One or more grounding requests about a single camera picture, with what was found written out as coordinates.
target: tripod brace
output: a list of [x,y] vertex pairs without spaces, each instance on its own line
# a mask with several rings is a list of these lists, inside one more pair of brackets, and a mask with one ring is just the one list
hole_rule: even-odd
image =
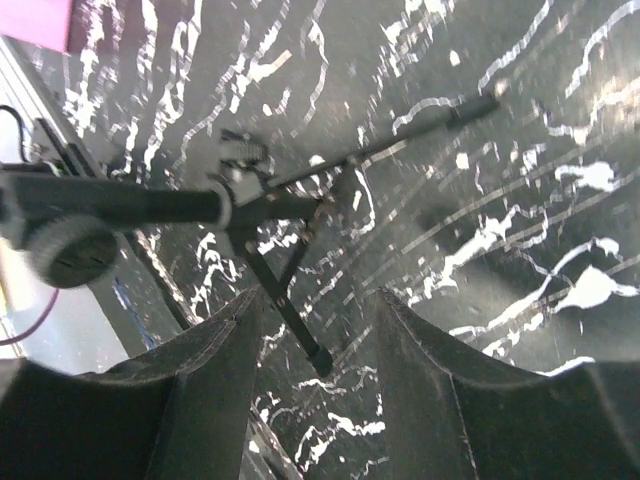
[[[39,273],[46,273],[45,280],[64,288],[97,278],[115,261],[117,243],[110,242],[108,235],[112,236],[112,230],[130,231],[145,224],[205,223],[216,232],[222,255],[246,261],[318,375],[324,377],[332,370],[331,354],[316,342],[291,304],[287,289],[348,172],[399,142],[440,127],[461,128],[497,108],[492,95],[479,95],[448,109],[430,125],[407,128],[390,141],[367,146],[345,158],[273,178],[255,168],[266,158],[266,147],[224,131],[222,161],[208,175],[202,190],[147,189],[107,179],[5,171],[0,175],[0,231],[12,248],[31,251]],[[241,170],[241,178],[225,179],[225,165]],[[342,173],[322,199],[297,196],[288,189],[336,167],[341,167]],[[257,229],[268,220],[294,219],[304,221],[305,228],[287,265],[276,275],[258,251]],[[50,256],[43,257],[41,252]]]

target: pink object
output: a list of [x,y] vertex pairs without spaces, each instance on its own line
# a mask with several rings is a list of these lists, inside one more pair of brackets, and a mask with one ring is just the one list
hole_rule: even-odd
[[73,0],[0,0],[0,34],[65,52]]

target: tripod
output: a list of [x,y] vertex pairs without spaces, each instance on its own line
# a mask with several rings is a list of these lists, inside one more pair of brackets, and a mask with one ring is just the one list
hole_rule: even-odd
[[[202,190],[147,189],[106,179],[5,172],[0,176],[0,231],[14,249],[30,251],[32,266],[45,282],[73,288],[95,280],[113,265],[118,255],[114,230],[130,231],[145,224],[205,223],[216,232],[221,255],[245,260],[313,368],[324,377],[332,370],[331,354],[315,340],[291,304],[287,290],[349,172],[400,142],[440,127],[461,128],[498,106],[492,95],[479,95],[449,108],[429,125],[407,128],[392,140],[273,178],[258,168],[267,158],[264,145],[223,131],[218,159]],[[291,185],[336,167],[342,172],[323,198],[301,197],[289,191]],[[229,179],[225,177],[229,173],[241,175]],[[268,220],[302,220],[305,225],[279,275],[258,251],[257,229]]]

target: rubber foot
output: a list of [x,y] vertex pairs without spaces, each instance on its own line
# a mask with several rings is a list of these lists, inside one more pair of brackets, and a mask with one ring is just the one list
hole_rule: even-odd
[[316,354],[309,361],[320,377],[326,377],[333,370],[333,358],[331,358],[329,350],[323,345],[320,345]]

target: black marble tabletop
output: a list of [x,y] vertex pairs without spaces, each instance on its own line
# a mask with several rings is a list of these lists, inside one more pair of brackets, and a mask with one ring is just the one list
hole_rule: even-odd
[[[640,358],[640,1],[84,0],[78,53],[23,47],[114,179],[185,188],[220,128],[276,173],[333,159],[478,89],[502,108],[369,159],[290,297],[319,380],[266,320],[255,411],[309,478],[388,478],[367,296],[398,294],[487,355],[555,373]],[[296,185],[327,188],[335,173]],[[299,225],[261,232],[282,264]],[[255,281],[204,225],[144,232],[203,319]]]

